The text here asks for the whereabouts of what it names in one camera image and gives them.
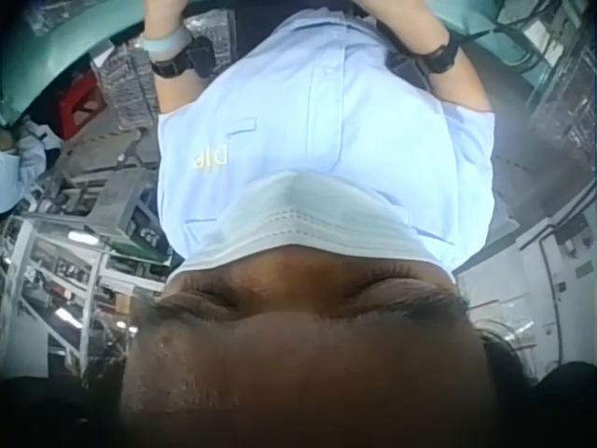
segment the watch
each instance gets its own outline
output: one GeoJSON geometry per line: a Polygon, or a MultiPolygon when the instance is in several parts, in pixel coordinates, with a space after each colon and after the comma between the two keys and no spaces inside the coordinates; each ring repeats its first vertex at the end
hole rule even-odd
{"type": "Polygon", "coordinates": [[[200,77],[208,78],[215,70],[214,44],[207,37],[196,37],[172,59],[152,61],[151,68],[165,79],[180,77],[189,69],[195,69],[200,77]]]}
{"type": "Polygon", "coordinates": [[[458,39],[453,33],[450,33],[450,41],[447,45],[442,45],[433,53],[418,55],[415,58],[417,64],[426,75],[440,75],[454,67],[459,49],[458,39]]]}

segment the person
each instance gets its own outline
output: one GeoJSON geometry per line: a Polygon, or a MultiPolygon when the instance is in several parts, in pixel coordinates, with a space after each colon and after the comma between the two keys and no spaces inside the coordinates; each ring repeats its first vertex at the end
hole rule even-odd
{"type": "Polygon", "coordinates": [[[209,79],[187,0],[145,0],[160,220],[185,262],[128,355],[129,446],[490,446],[526,393],[451,274],[493,213],[485,90],[423,0],[355,2],[431,91],[378,27],[314,1],[209,79]]]}
{"type": "Polygon", "coordinates": [[[16,133],[0,128],[0,222],[10,217],[21,199],[61,154],[62,140],[48,125],[25,117],[16,133]]]}

